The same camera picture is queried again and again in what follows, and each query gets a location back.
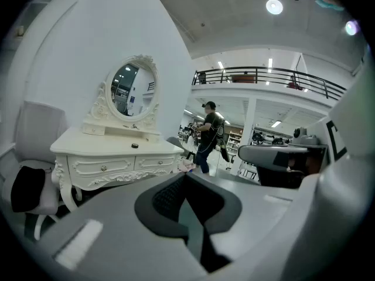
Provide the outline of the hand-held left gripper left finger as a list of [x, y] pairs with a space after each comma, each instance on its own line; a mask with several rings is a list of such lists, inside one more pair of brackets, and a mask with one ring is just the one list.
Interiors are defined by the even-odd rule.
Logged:
[[199, 280], [206, 270], [180, 238], [160, 237], [137, 218], [140, 194], [177, 174], [106, 190], [50, 227], [37, 243], [57, 280]]

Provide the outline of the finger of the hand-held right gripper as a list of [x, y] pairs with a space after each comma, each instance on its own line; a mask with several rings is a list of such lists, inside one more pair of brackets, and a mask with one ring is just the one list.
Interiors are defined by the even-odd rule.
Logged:
[[297, 189], [327, 166], [326, 145], [243, 145], [239, 158], [257, 169], [262, 186]]

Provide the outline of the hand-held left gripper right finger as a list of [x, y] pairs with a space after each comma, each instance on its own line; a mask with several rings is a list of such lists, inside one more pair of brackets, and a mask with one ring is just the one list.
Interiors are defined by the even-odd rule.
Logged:
[[187, 173], [188, 202], [203, 227], [198, 280], [255, 280], [267, 235], [298, 191]]

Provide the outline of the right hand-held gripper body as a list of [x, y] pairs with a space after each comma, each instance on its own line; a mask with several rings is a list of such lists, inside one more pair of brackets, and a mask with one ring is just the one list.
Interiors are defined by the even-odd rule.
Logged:
[[374, 52], [329, 115], [346, 152], [320, 174], [282, 280], [374, 276]]

